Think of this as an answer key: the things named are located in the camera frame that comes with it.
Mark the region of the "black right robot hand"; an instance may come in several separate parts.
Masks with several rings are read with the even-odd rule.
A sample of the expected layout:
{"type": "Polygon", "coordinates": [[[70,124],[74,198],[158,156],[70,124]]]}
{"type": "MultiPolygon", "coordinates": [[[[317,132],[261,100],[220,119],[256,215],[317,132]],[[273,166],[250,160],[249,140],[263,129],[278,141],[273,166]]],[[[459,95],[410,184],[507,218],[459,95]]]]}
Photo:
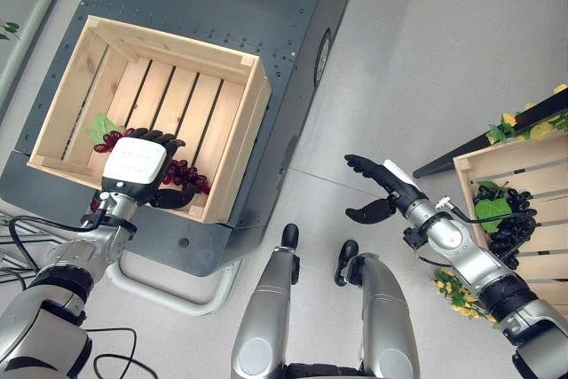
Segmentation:
{"type": "Polygon", "coordinates": [[[398,178],[385,165],[375,163],[365,157],[355,154],[344,156],[347,165],[364,178],[373,179],[382,187],[388,196],[370,202],[360,209],[348,208],[345,214],[350,219],[363,225],[382,222],[399,211],[404,217],[418,201],[426,200],[427,196],[414,184],[398,178]]]}

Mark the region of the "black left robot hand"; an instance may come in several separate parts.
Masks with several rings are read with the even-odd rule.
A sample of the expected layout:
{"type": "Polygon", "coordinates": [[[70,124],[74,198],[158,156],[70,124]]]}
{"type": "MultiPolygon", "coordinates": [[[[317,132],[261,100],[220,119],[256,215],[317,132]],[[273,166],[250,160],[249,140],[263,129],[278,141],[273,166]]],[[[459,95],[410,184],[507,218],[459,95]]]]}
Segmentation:
{"type": "Polygon", "coordinates": [[[180,209],[200,192],[192,184],[185,188],[161,188],[163,179],[177,150],[185,142],[159,130],[138,128],[120,138],[106,160],[101,190],[121,193],[139,206],[157,209],[180,209]]]}

